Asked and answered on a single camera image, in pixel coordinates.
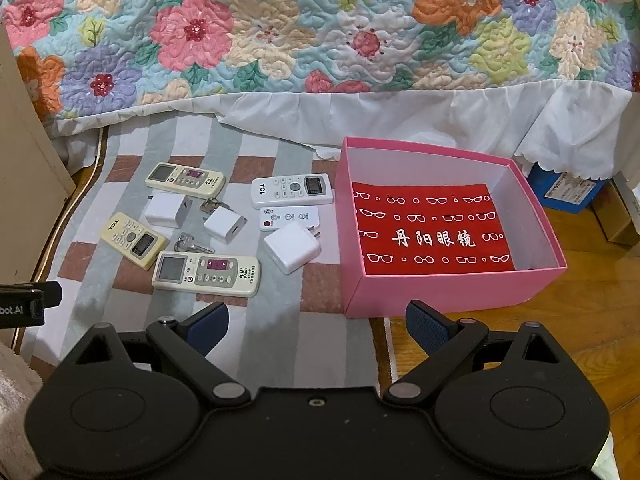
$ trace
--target remote control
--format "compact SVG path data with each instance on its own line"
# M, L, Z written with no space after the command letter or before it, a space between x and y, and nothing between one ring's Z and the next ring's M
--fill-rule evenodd
M263 207L260 209L260 230L277 231L289 222L296 221L306 229L320 225L318 208L314 205L292 207Z
M124 213L116 213L100 231L100 238L127 260L147 270L168 240Z
M326 173L256 178L251 183L251 202L256 209L268 206L319 205L334 201Z
M218 171L160 162L149 173L145 184L163 191L206 199L213 198L220 193L225 185L225 176Z
M250 298L260 282L260 262L253 256L162 251L151 284L156 288Z

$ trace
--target red eyeglass cloth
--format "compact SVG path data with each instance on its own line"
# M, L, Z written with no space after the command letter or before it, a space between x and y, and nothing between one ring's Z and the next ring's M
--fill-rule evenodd
M371 186L353 182L367 274L514 270L485 184Z

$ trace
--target floral bedspread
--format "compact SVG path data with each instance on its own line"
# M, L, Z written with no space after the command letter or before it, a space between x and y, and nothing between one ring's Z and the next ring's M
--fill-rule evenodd
M639 0L4 0L44 121L221 92L640 91Z

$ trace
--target brown cardboard box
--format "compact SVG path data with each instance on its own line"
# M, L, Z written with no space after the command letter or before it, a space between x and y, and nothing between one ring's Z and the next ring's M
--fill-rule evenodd
M640 235L631 219L629 211L618 192L618 188L607 182L595 196L591 206L600 221L609 242L634 246L640 242Z
M76 186L33 109L1 22L0 117L0 283L23 283Z

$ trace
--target wall charger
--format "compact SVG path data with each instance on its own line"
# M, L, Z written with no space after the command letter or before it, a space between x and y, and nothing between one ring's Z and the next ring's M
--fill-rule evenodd
M216 240L228 244L246 223L246 218L226 207L217 207L204 222L204 230Z
M291 274L320 254L320 242L293 221L264 238L267 254L285 274Z
M182 227L192 200L186 195L156 192L145 207L145 219L151 225Z

